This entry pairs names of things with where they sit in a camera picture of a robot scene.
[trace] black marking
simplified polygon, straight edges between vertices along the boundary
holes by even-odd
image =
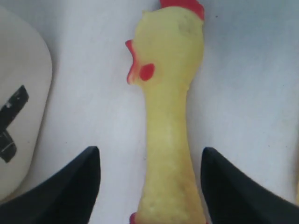
[[[21,86],[0,110],[0,158],[9,163],[16,155],[17,147],[6,130],[28,102],[29,95]]]

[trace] rubber chicken body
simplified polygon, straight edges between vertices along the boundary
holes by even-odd
[[[146,177],[133,224],[205,224],[192,167],[185,119],[186,95],[201,65],[204,9],[196,0],[160,0],[143,12],[127,77],[144,93]]]

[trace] rubber chicken head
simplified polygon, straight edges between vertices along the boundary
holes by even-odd
[[[133,40],[126,42],[133,64],[129,84],[148,89],[188,89],[203,57],[204,8],[196,0],[160,0],[161,9],[143,11]]]

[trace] red comb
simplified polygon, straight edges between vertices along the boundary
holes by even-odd
[[[182,7],[191,10],[205,20],[205,9],[197,0],[160,0],[161,8],[166,7]]]

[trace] yellow rubber chicken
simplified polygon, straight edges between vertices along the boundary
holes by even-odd
[[[186,129],[186,95],[201,65],[204,8],[196,0],[160,0],[143,12],[126,46],[127,77],[144,93],[147,113],[146,177],[131,224],[205,224]]]

